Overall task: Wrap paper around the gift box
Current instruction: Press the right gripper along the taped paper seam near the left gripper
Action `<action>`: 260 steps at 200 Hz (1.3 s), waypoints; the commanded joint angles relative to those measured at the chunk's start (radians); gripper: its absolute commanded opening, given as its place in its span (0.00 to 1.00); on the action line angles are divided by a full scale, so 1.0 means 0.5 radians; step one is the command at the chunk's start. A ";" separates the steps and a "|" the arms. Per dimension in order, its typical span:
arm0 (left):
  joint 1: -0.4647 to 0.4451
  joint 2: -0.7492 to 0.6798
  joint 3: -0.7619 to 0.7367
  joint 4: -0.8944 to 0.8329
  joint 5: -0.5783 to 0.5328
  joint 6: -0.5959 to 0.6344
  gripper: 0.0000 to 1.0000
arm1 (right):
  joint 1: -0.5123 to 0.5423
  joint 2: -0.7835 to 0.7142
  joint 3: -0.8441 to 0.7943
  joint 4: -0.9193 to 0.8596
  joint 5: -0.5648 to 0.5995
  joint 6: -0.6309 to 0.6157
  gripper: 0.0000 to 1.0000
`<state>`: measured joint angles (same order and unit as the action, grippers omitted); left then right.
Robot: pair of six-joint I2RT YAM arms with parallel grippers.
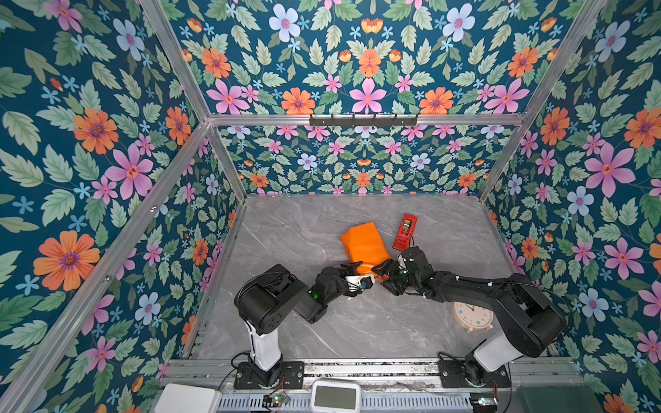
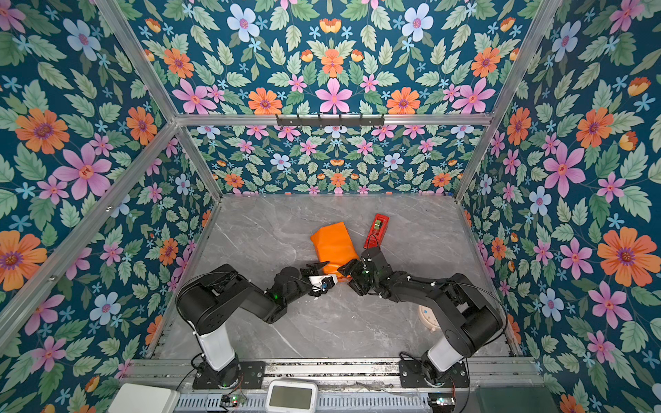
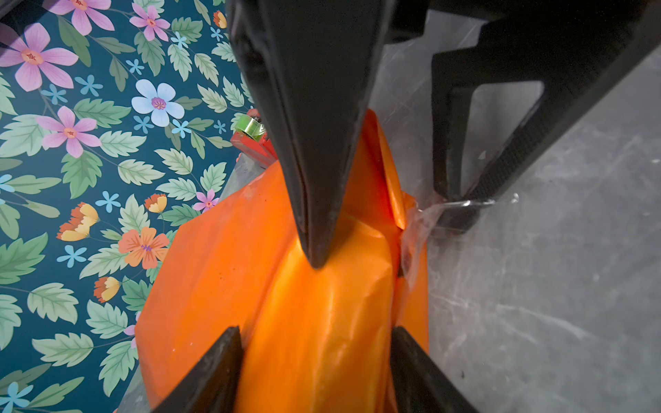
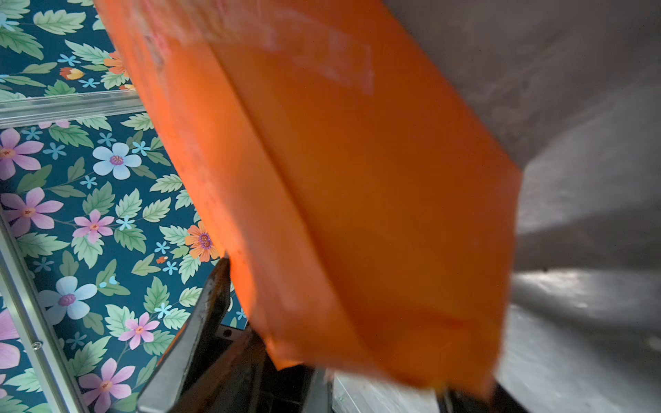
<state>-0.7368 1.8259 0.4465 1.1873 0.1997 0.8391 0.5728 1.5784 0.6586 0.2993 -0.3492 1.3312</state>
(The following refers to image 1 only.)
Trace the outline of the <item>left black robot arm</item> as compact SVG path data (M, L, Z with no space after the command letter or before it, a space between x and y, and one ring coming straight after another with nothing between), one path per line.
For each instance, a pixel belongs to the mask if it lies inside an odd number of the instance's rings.
M272 382L282 370L278 329L290 313L294 311L312 325L325 316L332 301L356 297L372 288L373 277L357 273L360 265L323 268L311 286L281 264L246 282L234 298L234 306L251 339L252 371Z

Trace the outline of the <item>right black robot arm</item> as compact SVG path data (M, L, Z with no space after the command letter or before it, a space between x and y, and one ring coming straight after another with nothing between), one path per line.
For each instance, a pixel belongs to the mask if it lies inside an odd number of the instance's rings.
M435 271L418 247L374 266L372 272L396 296L412 288L425 299L493 313L501 331L468 353L460 367L466 383L474 387L491 383L512 361L540 356L566 328L558 306L522 274L485 279Z

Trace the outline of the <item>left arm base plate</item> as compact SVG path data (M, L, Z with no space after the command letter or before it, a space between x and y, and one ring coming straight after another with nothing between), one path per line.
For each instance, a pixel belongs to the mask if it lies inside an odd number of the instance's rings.
M244 361L239 364L233 387L236 390L299 390L303 387L305 367L302 361L278 361L265 371L252 361Z

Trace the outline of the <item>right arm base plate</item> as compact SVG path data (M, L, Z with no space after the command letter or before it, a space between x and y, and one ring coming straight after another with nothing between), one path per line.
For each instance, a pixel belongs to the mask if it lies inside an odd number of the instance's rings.
M510 388L511 376L505 367L488 372L475 361L440 360L437 363L444 388Z

